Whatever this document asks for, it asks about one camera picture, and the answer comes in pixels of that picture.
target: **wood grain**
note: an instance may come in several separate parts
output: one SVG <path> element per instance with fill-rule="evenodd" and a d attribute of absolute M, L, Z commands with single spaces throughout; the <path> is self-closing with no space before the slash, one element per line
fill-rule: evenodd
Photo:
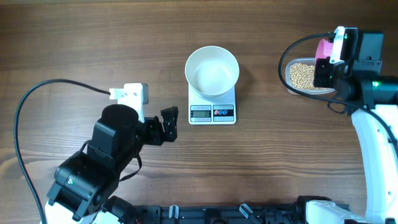
<path fill-rule="evenodd" d="M 49 78 L 98 88 L 149 84 L 147 116 L 178 106 L 178 139 L 144 146 L 144 167 L 116 195 L 134 205 L 292 202 L 324 195 L 363 214 L 366 186 L 351 120 L 326 104 L 287 93 L 277 76 L 285 48 L 338 25 L 385 32 L 383 73 L 398 70 L 396 1 L 160 1 L 0 6 L 0 223 L 38 223 L 12 140 L 21 96 Z M 206 45 L 241 67 L 238 122 L 191 126 L 184 65 Z M 313 57 L 317 40 L 287 61 Z M 42 199 L 56 167 L 89 139 L 107 96 L 44 86 L 23 107 L 23 158 Z M 132 162 L 126 172 L 136 169 Z"/>

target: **beans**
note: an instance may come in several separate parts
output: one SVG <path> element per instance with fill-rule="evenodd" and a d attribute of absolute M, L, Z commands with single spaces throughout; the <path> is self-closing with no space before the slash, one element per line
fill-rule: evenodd
<path fill-rule="evenodd" d="M 295 63 L 290 66 L 290 81 L 299 90 L 322 90 L 313 85 L 315 66 Z"/>

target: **scale control panel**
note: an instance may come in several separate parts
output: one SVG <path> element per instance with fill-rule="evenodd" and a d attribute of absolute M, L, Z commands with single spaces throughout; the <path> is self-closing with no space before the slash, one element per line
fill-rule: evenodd
<path fill-rule="evenodd" d="M 191 122 L 234 121 L 234 105 L 192 105 Z"/>

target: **container of beans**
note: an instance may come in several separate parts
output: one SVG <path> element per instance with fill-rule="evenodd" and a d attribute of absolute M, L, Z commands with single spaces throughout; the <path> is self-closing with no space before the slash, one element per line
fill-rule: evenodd
<path fill-rule="evenodd" d="M 332 88 L 316 88 L 313 85 L 313 76 L 315 70 L 315 58 L 297 58 L 286 65 L 285 79 L 286 83 L 296 90 L 311 95 L 327 94 L 334 91 Z"/>

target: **cable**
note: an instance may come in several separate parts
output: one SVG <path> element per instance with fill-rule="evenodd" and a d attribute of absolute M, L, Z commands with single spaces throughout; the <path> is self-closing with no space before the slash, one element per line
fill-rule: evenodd
<path fill-rule="evenodd" d="M 53 79 L 53 80 L 46 80 L 44 82 L 41 82 L 39 84 L 37 84 L 36 86 L 33 86 L 29 91 L 27 91 L 25 93 L 25 95 L 22 97 L 21 101 L 19 102 L 19 105 L 17 107 L 17 111 L 15 113 L 15 120 L 14 120 L 14 144 L 15 144 L 15 150 L 16 150 L 16 154 L 17 154 L 17 159 L 18 159 L 18 163 L 22 169 L 22 172 L 24 173 L 24 176 L 26 178 L 26 182 L 29 185 L 30 190 L 32 191 L 33 197 L 35 198 L 36 204 L 37 204 L 37 208 L 39 209 L 39 213 L 40 213 L 40 218 L 42 220 L 42 224 L 47 224 L 47 219 L 45 217 L 45 213 L 44 213 L 44 209 L 42 206 L 42 203 L 39 199 L 39 195 L 37 194 L 37 191 L 35 189 L 35 187 L 33 186 L 32 180 L 29 177 L 29 174 L 27 173 L 24 161 L 22 160 L 22 156 L 21 156 L 21 151 L 19 149 L 19 141 L 18 141 L 18 122 L 19 122 L 19 114 L 21 113 L 21 109 L 22 109 L 22 105 L 24 104 L 25 100 L 27 99 L 27 97 L 36 89 L 38 89 L 41 86 L 44 86 L 46 84 L 50 84 L 50 83 L 69 83 L 69 84 L 74 84 L 74 85 L 78 85 L 78 86 L 82 86 L 85 87 L 87 89 L 96 91 L 98 93 L 104 93 L 107 95 L 110 95 L 110 92 L 108 91 L 104 91 L 104 90 L 100 90 L 97 89 L 95 87 L 86 85 L 84 83 L 80 83 L 80 82 L 76 82 L 76 81 L 72 81 L 72 80 L 65 80 L 65 79 Z M 82 148 L 80 149 L 82 151 L 82 149 L 84 149 L 85 144 L 87 142 L 85 142 L 82 146 Z"/>
<path fill-rule="evenodd" d="M 328 33 L 328 34 L 314 34 L 314 35 L 310 35 L 308 37 L 304 37 L 301 38 L 300 40 L 294 42 L 292 45 L 290 45 L 285 52 L 282 54 L 280 60 L 279 60 L 279 64 L 278 64 L 278 74 L 279 74 L 279 78 L 281 80 L 281 82 L 284 84 L 284 86 L 286 86 L 286 88 L 288 88 L 290 91 L 297 93 L 299 95 L 302 96 L 306 96 L 308 98 L 314 99 L 314 100 L 321 100 L 321 101 L 325 101 L 325 102 L 329 102 L 329 103 L 338 103 L 338 104 L 342 104 L 342 105 L 346 105 L 346 106 L 351 106 L 353 108 L 357 108 L 359 110 L 365 111 L 368 114 L 370 114 L 373 118 L 375 118 L 378 122 L 380 122 L 380 124 L 383 126 L 383 128 L 387 131 L 387 134 L 389 136 L 389 142 L 392 143 L 392 145 L 394 146 L 394 149 L 396 151 L 396 155 L 398 157 L 398 141 L 397 139 L 394 137 L 394 133 L 392 133 L 391 128 L 373 111 L 371 110 L 367 110 L 366 108 L 363 108 L 362 106 L 358 106 L 356 104 L 353 103 L 349 103 L 349 102 L 345 102 L 345 101 L 341 101 L 341 100 L 336 100 L 336 99 L 329 99 L 329 98 L 325 98 L 325 97 L 320 97 L 320 96 L 315 96 L 315 95 L 310 95 L 308 93 L 304 93 L 302 91 L 298 91 L 295 88 L 289 86 L 283 76 L 282 76 L 282 64 L 284 62 L 284 59 L 286 57 L 286 55 L 288 54 L 288 52 L 294 48 L 296 45 L 298 45 L 299 43 L 305 41 L 305 40 L 309 40 L 309 39 L 313 39 L 313 38 L 317 38 L 317 37 L 329 37 L 333 35 L 332 33 Z"/>

